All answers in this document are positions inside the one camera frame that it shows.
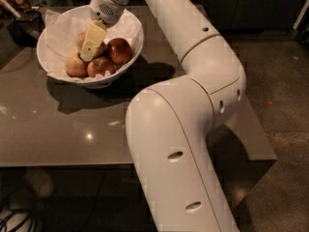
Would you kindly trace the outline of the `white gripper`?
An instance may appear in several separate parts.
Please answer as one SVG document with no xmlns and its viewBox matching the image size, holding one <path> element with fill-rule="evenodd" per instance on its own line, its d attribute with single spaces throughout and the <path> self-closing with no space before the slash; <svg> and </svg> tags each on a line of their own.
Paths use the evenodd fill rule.
<svg viewBox="0 0 309 232">
<path fill-rule="evenodd" d="M 91 18 L 85 34 L 80 57 L 91 61 L 98 52 L 107 34 L 105 24 L 115 24 L 122 15 L 125 5 L 124 0 L 91 0 Z"/>
</svg>

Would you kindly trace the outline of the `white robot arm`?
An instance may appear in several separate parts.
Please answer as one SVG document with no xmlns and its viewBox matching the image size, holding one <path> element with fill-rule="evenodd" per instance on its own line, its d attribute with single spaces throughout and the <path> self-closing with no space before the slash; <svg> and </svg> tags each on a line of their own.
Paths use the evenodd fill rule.
<svg viewBox="0 0 309 232">
<path fill-rule="evenodd" d="M 116 23 L 129 0 L 91 0 L 91 16 Z M 190 0 L 145 0 L 184 74 L 139 92 L 126 138 L 159 232 L 239 232 L 213 168 L 207 134 L 245 95 L 239 58 Z"/>
</svg>

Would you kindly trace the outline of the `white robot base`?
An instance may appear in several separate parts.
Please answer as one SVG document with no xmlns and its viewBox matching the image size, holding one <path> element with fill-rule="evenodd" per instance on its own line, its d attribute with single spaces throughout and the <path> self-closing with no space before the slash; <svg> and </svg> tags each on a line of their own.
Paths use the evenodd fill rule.
<svg viewBox="0 0 309 232">
<path fill-rule="evenodd" d="M 51 177 L 39 168 L 8 169 L 0 178 L 0 232 L 42 232 L 40 201 L 51 196 Z"/>
</svg>

